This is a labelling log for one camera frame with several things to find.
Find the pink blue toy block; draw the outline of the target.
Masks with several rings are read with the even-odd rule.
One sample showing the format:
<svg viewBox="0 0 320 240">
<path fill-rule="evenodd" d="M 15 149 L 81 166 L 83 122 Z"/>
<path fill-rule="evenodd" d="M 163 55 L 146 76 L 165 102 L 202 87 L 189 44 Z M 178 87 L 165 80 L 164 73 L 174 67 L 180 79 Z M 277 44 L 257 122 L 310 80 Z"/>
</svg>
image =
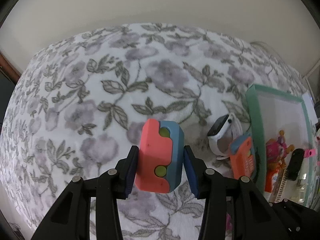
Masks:
<svg viewBox="0 0 320 240">
<path fill-rule="evenodd" d="M 182 178 L 183 148 L 179 124 L 148 119 L 140 137 L 136 187 L 154 193 L 174 191 Z"/>
</svg>

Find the gold black patterned bar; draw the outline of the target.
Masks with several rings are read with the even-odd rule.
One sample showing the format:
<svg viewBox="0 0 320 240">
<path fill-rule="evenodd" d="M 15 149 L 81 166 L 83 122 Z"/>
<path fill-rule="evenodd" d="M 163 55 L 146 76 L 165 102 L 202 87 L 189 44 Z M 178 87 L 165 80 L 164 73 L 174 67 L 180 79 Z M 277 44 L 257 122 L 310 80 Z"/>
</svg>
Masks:
<svg viewBox="0 0 320 240">
<path fill-rule="evenodd" d="M 275 203 L 278 203 L 281 201 L 281 198 L 285 191 L 286 183 L 287 183 L 287 168 L 284 168 L 281 173 L 281 176 L 279 177 L 279 182 L 277 183 L 275 197 L 274 197 Z"/>
</svg>

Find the white tube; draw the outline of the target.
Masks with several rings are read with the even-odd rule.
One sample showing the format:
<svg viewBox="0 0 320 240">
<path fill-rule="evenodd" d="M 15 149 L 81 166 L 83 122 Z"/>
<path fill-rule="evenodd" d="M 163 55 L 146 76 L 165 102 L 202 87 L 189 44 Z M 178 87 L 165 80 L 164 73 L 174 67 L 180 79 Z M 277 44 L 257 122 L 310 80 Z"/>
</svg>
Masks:
<svg viewBox="0 0 320 240">
<path fill-rule="evenodd" d="M 276 194 L 278 185 L 279 169 L 267 170 L 264 197 L 267 201 L 271 200 Z"/>
</svg>

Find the orange blue toy block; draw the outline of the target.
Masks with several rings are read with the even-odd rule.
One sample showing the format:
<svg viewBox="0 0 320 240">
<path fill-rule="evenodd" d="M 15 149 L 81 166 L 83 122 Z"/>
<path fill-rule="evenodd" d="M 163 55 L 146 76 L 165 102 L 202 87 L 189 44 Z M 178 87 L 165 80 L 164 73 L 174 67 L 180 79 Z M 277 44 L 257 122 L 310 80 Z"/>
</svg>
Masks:
<svg viewBox="0 0 320 240">
<path fill-rule="evenodd" d="M 247 176 L 253 179 L 257 173 L 255 151 L 251 133 L 245 133 L 234 139 L 228 149 L 233 177 Z"/>
</svg>

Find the black toy car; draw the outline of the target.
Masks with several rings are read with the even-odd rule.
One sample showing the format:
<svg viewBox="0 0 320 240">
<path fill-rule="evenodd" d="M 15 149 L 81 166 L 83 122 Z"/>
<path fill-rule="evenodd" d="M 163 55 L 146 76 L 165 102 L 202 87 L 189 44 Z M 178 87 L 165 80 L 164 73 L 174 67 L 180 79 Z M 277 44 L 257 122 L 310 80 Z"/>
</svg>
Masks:
<svg viewBox="0 0 320 240">
<path fill-rule="evenodd" d="M 304 159 L 304 150 L 297 148 L 292 152 L 289 165 L 287 167 L 287 180 L 295 181 L 298 177 L 299 171 Z"/>
</svg>

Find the pink smart watch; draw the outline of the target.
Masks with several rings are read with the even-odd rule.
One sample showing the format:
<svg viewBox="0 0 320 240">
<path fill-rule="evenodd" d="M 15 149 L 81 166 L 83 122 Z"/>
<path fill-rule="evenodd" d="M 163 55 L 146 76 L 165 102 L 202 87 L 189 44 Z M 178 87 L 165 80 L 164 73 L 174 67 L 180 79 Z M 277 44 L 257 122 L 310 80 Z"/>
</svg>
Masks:
<svg viewBox="0 0 320 240">
<path fill-rule="evenodd" d="M 315 149 L 307 149 L 304 151 L 304 158 L 314 157 L 316 155 Z"/>
</svg>

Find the pink bear toy figure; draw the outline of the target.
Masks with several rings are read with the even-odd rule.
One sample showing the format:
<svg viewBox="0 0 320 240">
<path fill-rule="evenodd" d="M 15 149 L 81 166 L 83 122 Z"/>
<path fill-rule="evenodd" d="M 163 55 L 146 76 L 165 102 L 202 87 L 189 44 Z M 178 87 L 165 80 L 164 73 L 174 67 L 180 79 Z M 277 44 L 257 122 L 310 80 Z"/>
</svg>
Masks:
<svg viewBox="0 0 320 240">
<path fill-rule="evenodd" d="M 280 130 L 277 139 L 271 138 L 266 143 L 267 168 L 269 170 L 285 168 L 287 166 L 285 158 L 294 149 L 295 146 L 293 144 L 286 144 L 285 132 Z"/>
</svg>

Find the white smart watch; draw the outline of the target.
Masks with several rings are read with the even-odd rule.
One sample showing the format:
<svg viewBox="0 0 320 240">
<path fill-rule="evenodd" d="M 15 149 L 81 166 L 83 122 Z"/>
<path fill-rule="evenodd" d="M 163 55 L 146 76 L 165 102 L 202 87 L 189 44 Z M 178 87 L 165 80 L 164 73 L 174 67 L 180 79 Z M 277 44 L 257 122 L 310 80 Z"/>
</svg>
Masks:
<svg viewBox="0 0 320 240">
<path fill-rule="evenodd" d="M 229 158 L 229 144 L 241 135 L 243 135 L 242 125 L 234 113 L 223 115 L 215 121 L 207 133 L 207 138 L 217 160 Z"/>
</svg>

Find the green rimmed white tray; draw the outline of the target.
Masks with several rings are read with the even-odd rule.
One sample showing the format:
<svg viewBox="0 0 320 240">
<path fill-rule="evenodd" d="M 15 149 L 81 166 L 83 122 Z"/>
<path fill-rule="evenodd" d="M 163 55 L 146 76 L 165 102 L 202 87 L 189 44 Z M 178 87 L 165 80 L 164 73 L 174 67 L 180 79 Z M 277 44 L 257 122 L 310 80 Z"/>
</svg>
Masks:
<svg viewBox="0 0 320 240">
<path fill-rule="evenodd" d="M 266 142 L 285 132 L 288 145 L 316 149 L 315 127 L 311 124 L 304 100 L 280 90 L 251 85 L 246 92 L 254 148 L 259 157 L 256 186 L 264 192 L 267 174 Z"/>
</svg>

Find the white power strip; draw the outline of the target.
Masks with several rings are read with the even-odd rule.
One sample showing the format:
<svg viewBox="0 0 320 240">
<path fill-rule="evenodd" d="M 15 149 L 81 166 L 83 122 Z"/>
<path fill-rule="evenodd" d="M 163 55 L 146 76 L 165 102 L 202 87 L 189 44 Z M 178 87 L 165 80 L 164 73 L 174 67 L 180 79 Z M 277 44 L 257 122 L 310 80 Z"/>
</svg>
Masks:
<svg viewBox="0 0 320 240">
<path fill-rule="evenodd" d="M 310 94 L 308 92 L 305 92 L 302 95 L 302 99 L 303 99 L 303 101 L 305 103 L 309 119 L 311 120 L 311 122 L 313 124 L 316 124 L 318 122 L 318 118 L 317 118 L 317 115 L 316 115 L 316 112 L 315 112 L 315 109 L 314 109 L 314 104 L 313 104 L 313 101 L 312 101 L 312 98 L 311 98 Z"/>
</svg>

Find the floral grey white blanket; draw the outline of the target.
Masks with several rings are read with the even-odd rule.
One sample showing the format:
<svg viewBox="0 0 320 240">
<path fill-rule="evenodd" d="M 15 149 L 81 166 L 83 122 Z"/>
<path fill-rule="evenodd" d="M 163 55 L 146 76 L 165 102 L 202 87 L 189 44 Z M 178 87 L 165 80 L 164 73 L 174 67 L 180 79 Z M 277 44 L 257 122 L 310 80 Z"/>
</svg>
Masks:
<svg viewBox="0 0 320 240">
<path fill-rule="evenodd" d="M 172 120 L 207 166 L 231 175 L 209 148 L 215 120 L 248 129 L 253 84 L 295 96 L 300 74 L 261 45 L 201 28 L 137 23 L 74 35 L 29 62 L 1 131 L 1 183 L 34 232 L 73 176 L 95 178 L 138 145 L 146 120 Z"/>
</svg>

